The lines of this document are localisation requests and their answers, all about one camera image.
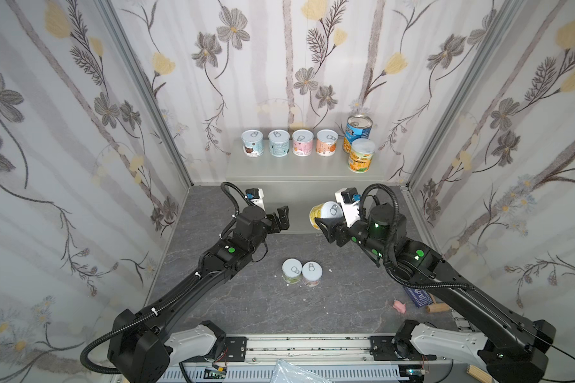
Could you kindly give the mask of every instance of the small can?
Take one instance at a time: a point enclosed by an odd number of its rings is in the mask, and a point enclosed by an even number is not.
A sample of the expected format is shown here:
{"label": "small can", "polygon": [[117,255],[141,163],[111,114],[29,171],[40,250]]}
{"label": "small can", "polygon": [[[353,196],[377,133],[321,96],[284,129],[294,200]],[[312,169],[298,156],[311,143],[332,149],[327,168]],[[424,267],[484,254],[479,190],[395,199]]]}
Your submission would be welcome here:
{"label": "small can", "polygon": [[300,129],[292,134],[292,151],[300,157],[306,157],[313,151],[313,133]]}
{"label": "small can", "polygon": [[375,143],[369,139],[357,139],[351,144],[347,165],[352,172],[364,173],[370,167],[370,161],[375,154]]}
{"label": "small can", "polygon": [[338,134],[331,129],[322,129],[318,132],[318,141],[315,145],[317,154],[329,157],[337,149]]}
{"label": "small can", "polygon": [[261,131],[250,130],[241,134],[243,140],[243,151],[249,157],[258,157],[264,153],[264,141],[262,141]]}
{"label": "small can", "polygon": [[302,268],[302,282],[309,287],[317,286],[322,279],[322,266],[317,262],[307,262]]}
{"label": "small can", "polygon": [[286,259],[282,266],[283,279],[290,284],[298,283],[302,274],[302,264],[295,258]]}
{"label": "small can", "polygon": [[317,230],[319,226],[315,223],[316,218],[341,218],[343,216],[343,209],[341,205],[336,202],[328,201],[314,206],[309,212],[309,221],[311,225]]}
{"label": "small can", "polygon": [[351,143],[357,139],[368,139],[370,128],[373,127],[373,120],[365,115],[353,115],[347,119],[345,127],[345,139],[343,139],[343,150],[349,154]]}
{"label": "small can", "polygon": [[287,156],[289,152],[289,133],[277,129],[268,133],[268,148],[275,157]]}

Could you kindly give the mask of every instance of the wall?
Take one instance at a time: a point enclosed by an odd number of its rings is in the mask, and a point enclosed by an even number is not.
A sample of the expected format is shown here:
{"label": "wall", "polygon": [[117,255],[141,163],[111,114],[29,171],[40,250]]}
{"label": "wall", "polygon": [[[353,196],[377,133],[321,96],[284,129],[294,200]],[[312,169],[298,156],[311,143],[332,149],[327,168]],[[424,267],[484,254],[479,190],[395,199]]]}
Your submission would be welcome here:
{"label": "wall", "polygon": [[575,355],[575,1],[526,2],[412,192],[453,266]]}
{"label": "wall", "polygon": [[343,130],[353,113],[372,117],[375,161],[404,183],[502,4],[112,3],[193,180],[212,183],[246,129]]}
{"label": "wall", "polygon": [[[186,190],[92,3],[0,2],[0,381],[91,382]],[[106,359],[106,348],[92,353]]]}

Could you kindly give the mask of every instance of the white can lid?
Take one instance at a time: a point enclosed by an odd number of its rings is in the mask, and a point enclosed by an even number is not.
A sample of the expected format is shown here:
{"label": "white can lid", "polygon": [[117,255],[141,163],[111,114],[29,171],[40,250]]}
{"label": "white can lid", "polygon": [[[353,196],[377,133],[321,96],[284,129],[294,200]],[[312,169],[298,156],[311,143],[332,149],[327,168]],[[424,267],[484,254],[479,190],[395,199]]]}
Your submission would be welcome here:
{"label": "white can lid", "polygon": [[351,143],[351,149],[362,154],[372,154],[375,152],[375,143],[369,139],[356,139]]}
{"label": "white can lid", "polygon": [[335,142],[338,140],[338,134],[332,129],[322,129],[318,132],[318,141]]}
{"label": "white can lid", "polygon": [[307,262],[302,267],[302,276],[305,277],[307,281],[318,281],[322,278],[322,266],[317,262]]}
{"label": "white can lid", "polygon": [[289,278],[296,278],[302,271],[302,264],[295,258],[286,259],[283,263],[283,273]]}
{"label": "white can lid", "polygon": [[300,129],[292,134],[292,140],[298,142],[309,142],[313,140],[313,133],[307,129]]}
{"label": "white can lid", "polygon": [[343,209],[341,209],[341,205],[338,203],[329,201],[322,205],[320,215],[320,218],[341,218],[343,216]]}
{"label": "white can lid", "polygon": [[276,131],[268,133],[268,139],[271,140],[272,142],[289,141],[289,133],[286,131],[282,131],[281,129],[277,129]]}
{"label": "white can lid", "polygon": [[262,140],[263,137],[264,135],[262,135],[262,132],[255,129],[245,131],[243,134],[241,134],[241,139],[248,142],[258,142]]}

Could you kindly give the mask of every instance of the can lid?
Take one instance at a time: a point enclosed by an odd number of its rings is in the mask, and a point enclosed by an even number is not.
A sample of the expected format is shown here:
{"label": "can lid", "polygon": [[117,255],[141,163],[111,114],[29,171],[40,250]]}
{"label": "can lid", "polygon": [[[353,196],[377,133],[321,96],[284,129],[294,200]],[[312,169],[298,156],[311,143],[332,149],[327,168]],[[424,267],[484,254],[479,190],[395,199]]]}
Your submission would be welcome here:
{"label": "can lid", "polygon": [[289,133],[281,129],[276,129],[275,131],[268,133],[268,140],[271,140],[272,142],[289,141]]}
{"label": "can lid", "polygon": [[318,281],[322,278],[322,266],[317,262],[307,262],[302,268],[302,276],[307,281]]}
{"label": "can lid", "polygon": [[353,115],[349,116],[347,123],[358,129],[366,129],[373,126],[373,120],[369,116],[365,115]]}
{"label": "can lid", "polygon": [[290,258],[283,263],[282,269],[288,278],[295,278],[300,275],[302,264],[296,258]]}
{"label": "can lid", "polygon": [[335,142],[338,140],[338,134],[332,129],[322,129],[318,132],[318,141]]}
{"label": "can lid", "polygon": [[243,141],[250,141],[250,142],[257,142],[262,140],[264,137],[264,135],[262,134],[261,131],[257,131],[255,129],[252,129],[250,131],[245,131],[243,132],[243,134],[241,134],[241,139]]}
{"label": "can lid", "polygon": [[313,133],[307,129],[300,129],[292,134],[292,140],[298,142],[309,142],[313,140]]}
{"label": "can lid", "polygon": [[362,154],[372,154],[375,152],[375,143],[369,139],[356,139],[351,143],[351,149]]}
{"label": "can lid", "polygon": [[341,209],[341,205],[338,203],[329,201],[322,205],[320,215],[320,218],[341,218],[343,216],[343,209]]}

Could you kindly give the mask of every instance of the metal corner post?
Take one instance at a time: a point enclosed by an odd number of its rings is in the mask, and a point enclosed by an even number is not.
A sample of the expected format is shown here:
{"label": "metal corner post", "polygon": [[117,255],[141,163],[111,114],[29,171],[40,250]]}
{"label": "metal corner post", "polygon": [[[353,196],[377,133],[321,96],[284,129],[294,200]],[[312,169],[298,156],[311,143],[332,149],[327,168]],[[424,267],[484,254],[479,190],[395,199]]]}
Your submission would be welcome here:
{"label": "metal corner post", "polygon": [[424,171],[432,161],[432,158],[440,149],[440,144],[445,138],[445,134],[449,131],[452,121],[460,112],[460,109],[467,100],[468,95],[471,93],[481,74],[486,68],[486,63],[489,58],[494,54],[494,51],[499,46],[501,40],[505,36],[506,31],[511,26],[511,22],[518,14],[526,0],[505,0],[500,7],[498,16],[492,22],[489,32],[481,42],[481,47],[477,50],[473,62],[468,67],[468,70],[462,78],[454,96],[452,97],[449,105],[443,115],[441,116],[437,127],[435,128],[429,142],[425,146],[422,156],[419,158],[418,163],[413,168],[409,179],[408,186],[411,187],[419,184],[421,178],[424,176]]}
{"label": "metal corner post", "polygon": [[181,180],[187,188],[190,188],[194,185],[194,182],[189,176],[185,164],[181,160],[181,154],[176,148],[176,144],[171,137],[170,130],[166,125],[166,122],[162,118],[162,113],[157,105],[156,98],[153,96],[153,91],[150,88],[149,81],[145,77],[145,73],[138,63],[134,50],[132,50],[132,46],[126,37],[126,32],[119,22],[115,8],[113,8],[113,4],[111,4],[111,0],[94,0],[94,3],[96,4],[98,11],[100,11],[102,21],[118,47],[119,55],[126,64],[126,69],[130,74],[134,85],[138,88],[140,95],[145,101],[147,110],[151,113],[151,117],[158,128],[158,133],[162,138],[162,142],[164,142],[171,159],[176,165]]}

